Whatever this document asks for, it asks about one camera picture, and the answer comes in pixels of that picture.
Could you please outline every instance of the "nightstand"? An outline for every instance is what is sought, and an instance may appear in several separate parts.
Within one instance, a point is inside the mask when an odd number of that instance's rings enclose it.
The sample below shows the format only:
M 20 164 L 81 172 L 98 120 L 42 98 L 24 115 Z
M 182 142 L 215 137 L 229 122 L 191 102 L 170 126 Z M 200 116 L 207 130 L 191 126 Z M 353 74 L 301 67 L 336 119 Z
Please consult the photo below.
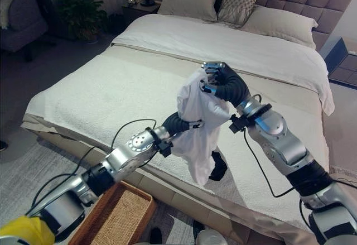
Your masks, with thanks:
M 357 41 L 342 37 L 325 62 L 331 82 L 357 88 Z
M 123 5 L 122 10 L 125 18 L 126 25 L 130 25 L 135 19 L 144 16 L 144 15 L 149 15 L 151 13 L 157 13 L 158 9 L 160 8 L 160 4 L 155 2 L 155 5 L 153 6 L 142 6 L 139 3 L 131 5 L 130 7 L 128 5 Z

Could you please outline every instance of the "lamp base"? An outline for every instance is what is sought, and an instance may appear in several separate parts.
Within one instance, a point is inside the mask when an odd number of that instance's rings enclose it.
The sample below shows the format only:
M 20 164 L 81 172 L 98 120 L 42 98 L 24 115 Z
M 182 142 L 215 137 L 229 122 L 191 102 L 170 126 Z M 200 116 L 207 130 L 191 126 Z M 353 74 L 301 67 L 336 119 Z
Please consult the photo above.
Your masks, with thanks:
M 142 2 L 140 2 L 140 5 L 146 6 L 146 7 L 153 6 L 153 5 L 155 5 L 155 1 L 153 1 L 153 0 L 143 0 Z

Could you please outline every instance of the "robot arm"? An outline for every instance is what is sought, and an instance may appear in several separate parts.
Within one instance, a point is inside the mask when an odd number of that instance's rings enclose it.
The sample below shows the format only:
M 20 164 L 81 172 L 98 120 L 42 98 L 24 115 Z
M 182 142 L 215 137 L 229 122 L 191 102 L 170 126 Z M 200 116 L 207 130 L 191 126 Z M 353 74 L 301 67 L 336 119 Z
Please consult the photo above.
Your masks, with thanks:
M 163 126 L 146 128 L 135 134 L 102 162 L 56 187 L 26 213 L 27 217 L 20 217 L 1 229 L 0 243 L 16 244 L 15 241 L 21 238 L 26 241 L 37 240 L 36 244 L 64 240 L 83 221 L 85 214 L 82 205 L 94 204 L 103 192 L 150 160 L 156 152 L 165 157 L 170 155 L 171 140 L 178 133 L 202 125 L 201 121 L 183 121 L 176 112 L 165 120 Z
M 309 221 L 317 241 L 347 244 L 342 239 L 349 235 L 356 243 L 357 201 L 346 186 L 336 183 L 313 159 L 270 104 L 250 96 L 247 85 L 226 63 L 208 62 L 203 68 L 210 78 L 201 89 L 230 101 L 237 109 L 240 117 L 231 117 L 230 129 L 236 133 L 247 127 L 251 138 L 299 192 L 304 205 L 312 210 Z

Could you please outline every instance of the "woven basket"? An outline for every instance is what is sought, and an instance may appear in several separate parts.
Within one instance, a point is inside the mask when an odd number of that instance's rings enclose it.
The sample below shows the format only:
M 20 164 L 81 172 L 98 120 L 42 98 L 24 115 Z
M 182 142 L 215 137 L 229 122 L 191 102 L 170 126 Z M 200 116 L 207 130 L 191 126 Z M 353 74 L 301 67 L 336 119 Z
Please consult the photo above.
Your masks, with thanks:
M 120 182 L 100 198 L 69 245 L 137 243 L 155 209 L 151 195 Z

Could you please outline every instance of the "green leaves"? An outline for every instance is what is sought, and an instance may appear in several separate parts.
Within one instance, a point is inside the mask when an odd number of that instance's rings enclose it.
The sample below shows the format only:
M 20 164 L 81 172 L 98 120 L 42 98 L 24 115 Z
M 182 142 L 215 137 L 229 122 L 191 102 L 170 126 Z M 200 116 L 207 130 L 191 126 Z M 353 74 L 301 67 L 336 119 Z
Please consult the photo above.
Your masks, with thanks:
M 103 1 L 59 0 L 59 13 L 69 31 L 82 40 L 91 40 L 100 29 L 106 30 L 108 17 L 98 10 Z

